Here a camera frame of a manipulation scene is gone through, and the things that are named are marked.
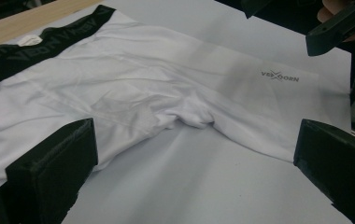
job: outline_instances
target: white garment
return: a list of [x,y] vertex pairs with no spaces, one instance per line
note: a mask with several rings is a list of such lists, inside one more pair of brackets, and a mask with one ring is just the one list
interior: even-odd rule
[[95,35],[0,82],[0,179],[24,152],[85,118],[95,122],[97,169],[176,119],[213,123],[240,145],[292,161],[301,119],[331,123],[320,92],[348,97],[320,90],[316,74],[116,11]]

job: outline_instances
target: white surface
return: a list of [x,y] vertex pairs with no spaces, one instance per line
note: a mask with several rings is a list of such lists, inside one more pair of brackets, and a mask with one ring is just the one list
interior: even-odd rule
[[[212,0],[107,1],[137,21],[336,82],[334,107],[348,105],[350,58],[335,49],[309,58],[305,39]],[[53,23],[63,25],[94,7]],[[349,129],[349,109],[332,123]],[[64,223],[350,223],[291,163],[241,147],[208,127],[174,130],[126,150],[93,174]]]

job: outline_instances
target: human hand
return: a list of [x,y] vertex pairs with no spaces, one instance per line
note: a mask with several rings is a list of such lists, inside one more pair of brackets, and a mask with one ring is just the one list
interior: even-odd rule
[[[350,0],[323,0],[324,7],[318,12],[318,20],[326,22],[333,15],[344,9],[349,5]],[[346,41],[355,40],[355,34],[349,37]]]

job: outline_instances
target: dark background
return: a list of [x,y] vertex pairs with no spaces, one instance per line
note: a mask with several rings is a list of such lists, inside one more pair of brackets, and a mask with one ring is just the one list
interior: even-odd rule
[[[242,11],[240,0],[216,0],[229,7],[234,7]],[[274,0],[255,16],[265,21],[283,26],[294,32],[306,35],[309,31],[320,24],[317,19],[318,11],[323,7],[322,1],[299,7],[297,0]],[[338,48],[346,50],[352,54],[351,62],[351,83],[355,77],[355,41],[342,43]]]

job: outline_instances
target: bunched fabric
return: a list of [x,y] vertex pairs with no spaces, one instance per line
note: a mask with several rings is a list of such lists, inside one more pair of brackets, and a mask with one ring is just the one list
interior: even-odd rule
[[178,119],[292,161],[302,119],[331,123],[321,92],[347,97],[320,90],[317,74],[114,11],[94,35],[0,81],[0,179],[45,137],[86,118],[95,123],[96,169]]

